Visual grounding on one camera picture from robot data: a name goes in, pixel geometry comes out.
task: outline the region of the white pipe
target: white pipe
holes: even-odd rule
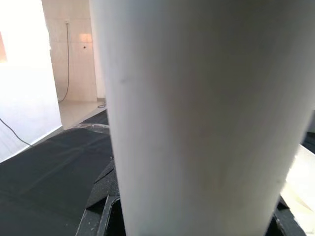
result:
[[[262,236],[315,101],[315,2],[91,0],[128,236]]]

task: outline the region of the black mat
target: black mat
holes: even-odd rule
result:
[[[74,236],[111,156],[109,135],[71,129],[1,163],[0,234]]]
[[[312,153],[315,153],[315,133],[308,132],[302,142],[302,145]]]
[[[86,119],[82,123],[92,123],[92,124],[107,124],[108,125],[108,116],[107,110],[98,113],[97,115]]]

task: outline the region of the floor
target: floor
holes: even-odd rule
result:
[[[105,110],[105,108],[98,108],[98,106],[102,104],[103,102],[77,102],[67,100],[59,103],[63,129],[70,129],[85,119]]]
[[[75,236],[110,136],[70,129],[0,164],[0,235]]]

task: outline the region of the electrical wire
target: electrical wire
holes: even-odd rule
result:
[[[68,54],[68,83],[67,83],[67,91],[65,92],[65,96],[63,97],[62,100],[58,101],[59,103],[63,102],[65,97],[67,97],[68,95],[68,90],[69,90],[69,80],[70,80],[70,65],[69,65],[69,28],[68,28],[68,25],[69,23],[66,23],[65,24],[66,27],[67,27],[67,54]]]
[[[102,105],[97,106],[97,108],[105,108],[105,107],[106,107],[106,104],[102,104]]]
[[[33,145],[31,145],[31,144],[29,144],[28,142],[25,142],[24,140],[22,140],[22,139],[14,132],[14,130],[13,130],[9,125],[7,125],[1,118],[0,118],[0,121],[1,121],[9,130],[11,130],[12,133],[13,133],[21,142],[27,144],[27,145],[30,146],[30,147],[33,147]]]

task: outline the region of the tiled wall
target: tiled wall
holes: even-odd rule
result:
[[[5,49],[4,49],[4,44],[0,32],[0,63],[6,62],[6,54],[5,54]]]
[[[42,0],[50,35],[51,60],[59,100],[67,88],[69,30],[69,91],[67,100],[96,101],[95,66],[89,0]]]

